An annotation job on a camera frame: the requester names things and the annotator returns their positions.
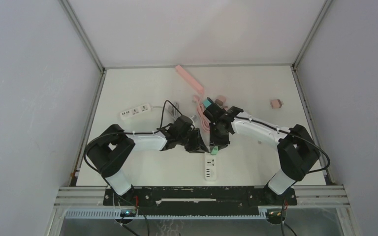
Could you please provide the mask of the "green plug adapter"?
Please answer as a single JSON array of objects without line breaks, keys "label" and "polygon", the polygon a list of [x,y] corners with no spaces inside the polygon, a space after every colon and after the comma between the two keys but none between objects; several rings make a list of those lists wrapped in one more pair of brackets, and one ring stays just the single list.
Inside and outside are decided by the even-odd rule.
[{"label": "green plug adapter", "polygon": [[215,147],[213,147],[213,148],[211,149],[210,154],[211,154],[211,155],[217,155],[218,151],[219,151],[219,147],[215,146]]}]

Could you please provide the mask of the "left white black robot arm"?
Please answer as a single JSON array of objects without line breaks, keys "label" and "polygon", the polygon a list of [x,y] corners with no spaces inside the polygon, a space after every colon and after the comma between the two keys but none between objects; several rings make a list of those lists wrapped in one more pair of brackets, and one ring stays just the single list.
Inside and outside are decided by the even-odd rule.
[{"label": "left white black robot arm", "polygon": [[122,205],[134,199],[132,184],[122,167],[133,151],[166,151],[183,146],[188,153],[208,153],[199,128],[180,114],[172,123],[160,124],[155,131],[126,132],[118,124],[110,125],[85,147],[83,160],[115,192]]}]

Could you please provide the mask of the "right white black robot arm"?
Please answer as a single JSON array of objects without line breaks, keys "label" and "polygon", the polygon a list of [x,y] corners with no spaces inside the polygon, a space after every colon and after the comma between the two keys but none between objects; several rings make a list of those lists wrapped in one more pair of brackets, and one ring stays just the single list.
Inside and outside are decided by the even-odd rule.
[{"label": "right white black robot arm", "polygon": [[289,128],[254,118],[243,109],[232,106],[224,109],[212,101],[203,101],[203,114],[209,120],[209,143],[211,154],[230,145],[231,134],[245,135],[272,147],[278,154],[280,169],[264,187],[265,200],[276,205],[284,199],[285,192],[308,174],[324,156],[327,163],[319,171],[325,171],[331,164],[328,154],[315,144],[306,128],[296,124]]}]

